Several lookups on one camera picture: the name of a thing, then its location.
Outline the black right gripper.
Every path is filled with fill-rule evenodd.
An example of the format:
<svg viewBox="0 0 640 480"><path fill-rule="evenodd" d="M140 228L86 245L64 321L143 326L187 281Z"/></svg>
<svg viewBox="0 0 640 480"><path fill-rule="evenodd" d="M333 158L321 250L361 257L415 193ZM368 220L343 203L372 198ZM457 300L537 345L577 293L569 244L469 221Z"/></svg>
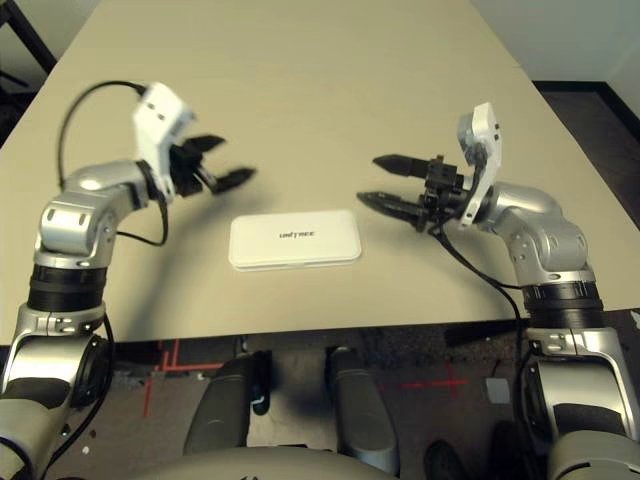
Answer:
<svg viewBox="0 0 640 480"><path fill-rule="evenodd" d="M381 191L358 192L356 198L366 207L384 216L413 226L418 232L441 227L448 220L458 219L470 193L464 189L465 177L457 173L455 165L444 162L442 156L422 160L400 154L386 154L373 163L394 175L413 175L424 179L424 193L417 204Z"/></svg>

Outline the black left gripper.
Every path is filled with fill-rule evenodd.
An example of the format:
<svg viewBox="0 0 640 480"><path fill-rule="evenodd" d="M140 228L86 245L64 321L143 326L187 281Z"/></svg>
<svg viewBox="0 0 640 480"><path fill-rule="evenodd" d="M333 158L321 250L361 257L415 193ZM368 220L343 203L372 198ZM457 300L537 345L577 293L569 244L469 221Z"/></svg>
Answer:
<svg viewBox="0 0 640 480"><path fill-rule="evenodd" d="M203 153L224 144L226 140L217 135L201 135L192 142L172 145L169 152L169 167L175 192L179 196L191 196L209 187L208 176L202 168ZM240 187L256 173L253 168L242 167L218 176L212 187L213 193L225 193Z"/></svg>

